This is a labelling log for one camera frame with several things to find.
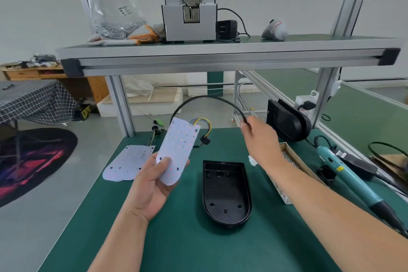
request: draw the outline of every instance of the right hand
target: right hand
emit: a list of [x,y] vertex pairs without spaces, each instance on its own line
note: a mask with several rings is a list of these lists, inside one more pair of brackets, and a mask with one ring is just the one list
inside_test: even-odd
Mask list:
[[276,131],[255,116],[249,116],[247,120],[250,127],[244,121],[240,127],[249,154],[263,169],[284,163]]

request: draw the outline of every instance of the wooden drawer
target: wooden drawer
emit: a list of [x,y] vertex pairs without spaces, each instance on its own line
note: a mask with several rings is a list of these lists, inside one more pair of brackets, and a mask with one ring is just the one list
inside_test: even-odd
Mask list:
[[4,71],[5,75],[10,78],[10,80],[33,80],[33,79],[39,79],[40,74],[38,73],[38,70],[33,69],[33,70],[8,70]]

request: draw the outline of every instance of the electric screwdriver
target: electric screwdriver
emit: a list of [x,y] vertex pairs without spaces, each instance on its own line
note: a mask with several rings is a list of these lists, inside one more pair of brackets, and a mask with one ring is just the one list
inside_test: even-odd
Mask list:
[[363,180],[358,177],[343,161],[328,147],[318,146],[315,140],[317,154],[329,168],[377,215],[386,221],[394,230],[408,239],[405,224],[396,216],[395,211],[378,196]]

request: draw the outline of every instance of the round rug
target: round rug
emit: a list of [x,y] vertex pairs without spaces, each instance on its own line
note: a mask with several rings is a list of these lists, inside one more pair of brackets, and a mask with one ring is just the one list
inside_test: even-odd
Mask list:
[[[0,207],[29,192],[57,171],[78,143],[73,132],[60,128],[24,130],[20,131],[20,137],[20,166],[15,156],[0,158]],[[0,143],[0,156],[15,154],[15,137]]]

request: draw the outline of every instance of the floor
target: floor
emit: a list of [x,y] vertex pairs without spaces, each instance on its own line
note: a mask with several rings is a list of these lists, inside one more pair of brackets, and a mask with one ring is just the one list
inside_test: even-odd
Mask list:
[[395,101],[406,103],[408,101],[408,87],[407,86],[395,86],[395,87],[381,87],[381,88],[367,88],[370,92],[380,94]]
[[[225,99],[232,101],[232,94],[227,94]],[[242,99],[248,108],[266,110],[268,99],[261,93],[242,94]],[[236,127],[231,121],[232,108],[213,99],[197,99],[177,115],[186,120],[201,116],[210,119],[214,128]],[[157,117],[168,123],[171,115]],[[146,116],[134,116],[133,121],[137,131],[149,131],[153,126]],[[24,120],[19,124],[22,130],[44,127]],[[58,127],[74,132],[78,146],[56,173],[0,208],[2,271],[38,270],[122,139],[116,118],[91,115],[85,121]]]

